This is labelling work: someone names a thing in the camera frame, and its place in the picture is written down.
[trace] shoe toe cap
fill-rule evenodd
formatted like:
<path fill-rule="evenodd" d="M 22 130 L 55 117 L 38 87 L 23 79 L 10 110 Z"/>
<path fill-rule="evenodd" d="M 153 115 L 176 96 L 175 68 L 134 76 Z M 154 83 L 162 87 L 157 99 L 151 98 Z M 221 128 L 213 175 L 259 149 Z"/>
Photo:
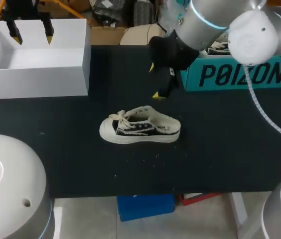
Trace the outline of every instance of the shoe toe cap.
<path fill-rule="evenodd" d="M 110 118 L 105 119 L 100 126 L 100 133 L 102 134 L 116 134 L 113 128 L 113 120 Z"/>

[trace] red object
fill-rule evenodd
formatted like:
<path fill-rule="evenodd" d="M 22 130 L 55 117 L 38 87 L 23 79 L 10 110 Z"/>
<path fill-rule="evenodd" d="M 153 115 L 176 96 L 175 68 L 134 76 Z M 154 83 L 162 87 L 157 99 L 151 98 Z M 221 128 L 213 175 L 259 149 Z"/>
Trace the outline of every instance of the red object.
<path fill-rule="evenodd" d="M 180 198 L 182 204 L 184 206 L 187 206 L 187 205 L 190 205 L 190 204 L 193 204 L 193 203 L 197 203 L 197 202 L 206 200 L 208 198 L 213 198 L 213 197 L 219 196 L 221 194 L 222 193 L 208 193 L 208 194 L 204 194 L 202 196 L 196 196 L 196 197 L 188 198 L 188 199 L 184 199 L 184 196 L 180 195 L 179 198 Z"/>

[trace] shoelace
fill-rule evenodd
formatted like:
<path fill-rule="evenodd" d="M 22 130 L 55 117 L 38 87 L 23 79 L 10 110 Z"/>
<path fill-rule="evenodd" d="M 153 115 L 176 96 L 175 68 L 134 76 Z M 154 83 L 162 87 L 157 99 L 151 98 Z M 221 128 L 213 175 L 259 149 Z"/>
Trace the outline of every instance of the shoelace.
<path fill-rule="evenodd" d="M 130 117 L 130 115 L 126 114 L 125 111 L 119 111 L 117 114 L 112 114 L 109 116 L 109 118 L 119 121 L 119 126 L 117 127 L 117 130 L 119 128 L 126 129 L 126 128 L 135 127 L 135 126 L 132 126 L 131 123 L 128 121 L 129 117 Z"/>

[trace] white cable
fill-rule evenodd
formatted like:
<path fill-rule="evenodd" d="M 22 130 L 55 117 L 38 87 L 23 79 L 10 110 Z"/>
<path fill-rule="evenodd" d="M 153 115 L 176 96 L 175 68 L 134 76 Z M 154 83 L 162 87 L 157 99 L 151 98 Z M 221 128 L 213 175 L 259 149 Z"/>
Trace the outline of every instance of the white cable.
<path fill-rule="evenodd" d="M 248 66 L 244 65 L 244 70 L 245 70 L 245 74 L 246 74 L 246 80 L 247 80 L 247 84 L 248 84 L 248 88 L 249 88 L 249 92 L 250 95 L 257 107 L 257 109 L 259 110 L 259 112 L 261 113 L 261 115 L 265 118 L 265 120 L 273 127 L 275 128 L 279 133 L 281 133 L 281 128 L 279 126 L 277 126 L 269 117 L 268 115 L 264 112 L 264 110 L 262 109 L 262 107 L 259 104 L 259 101 L 256 97 L 256 94 L 254 92 L 254 89 L 252 88 L 252 84 L 251 84 L 251 80 L 250 80 L 250 76 L 249 76 L 249 70 L 248 70 Z"/>

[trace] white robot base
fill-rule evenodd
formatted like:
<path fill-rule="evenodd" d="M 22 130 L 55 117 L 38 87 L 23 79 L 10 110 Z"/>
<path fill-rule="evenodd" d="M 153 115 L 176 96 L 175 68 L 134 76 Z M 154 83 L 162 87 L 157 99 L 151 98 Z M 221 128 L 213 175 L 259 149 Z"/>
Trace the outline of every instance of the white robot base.
<path fill-rule="evenodd" d="M 25 143 L 0 135 L 0 239 L 53 235 L 53 202 L 41 160 Z"/>

